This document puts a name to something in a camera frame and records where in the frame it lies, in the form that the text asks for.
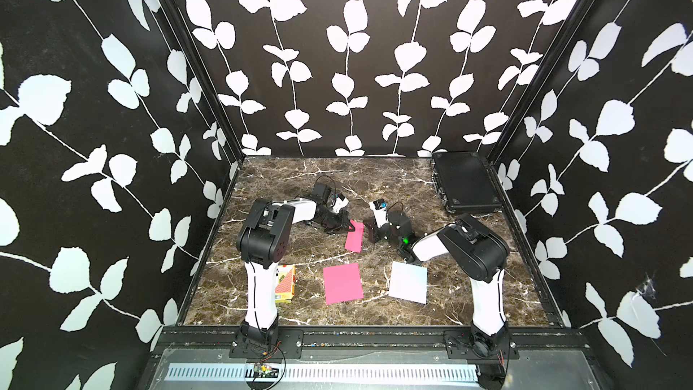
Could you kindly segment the pink square paper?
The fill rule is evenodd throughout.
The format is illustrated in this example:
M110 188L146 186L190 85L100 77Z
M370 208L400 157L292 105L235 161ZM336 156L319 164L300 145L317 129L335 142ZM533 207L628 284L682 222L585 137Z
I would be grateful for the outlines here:
M354 230L348 232L345 249L349 252L360 253L362 251L365 226L362 222L351 221Z
M344 303L364 298L358 263L323 269L326 304Z

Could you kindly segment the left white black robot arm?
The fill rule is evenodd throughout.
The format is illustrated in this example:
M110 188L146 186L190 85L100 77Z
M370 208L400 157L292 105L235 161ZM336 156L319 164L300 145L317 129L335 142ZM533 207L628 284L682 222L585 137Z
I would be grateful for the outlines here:
M254 201L240 229L236 248L247 271L247 315L241 334L270 347L279 338L275 288L280 261L290 245L292 226L308 223L327 234L355 229L347 211L348 199L326 183L317 182L307 197Z

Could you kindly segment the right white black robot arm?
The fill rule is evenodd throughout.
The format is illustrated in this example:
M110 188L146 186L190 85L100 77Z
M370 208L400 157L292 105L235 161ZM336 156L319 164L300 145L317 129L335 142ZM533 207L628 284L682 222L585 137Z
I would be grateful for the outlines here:
M510 254L505 240L468 213L429 235L415 234L411 219L402 211L379 209L364 220L372 243L381 240L398 248L408 264L421 264L450 255L471 281L473 334L494 339L506 331L503 278Z

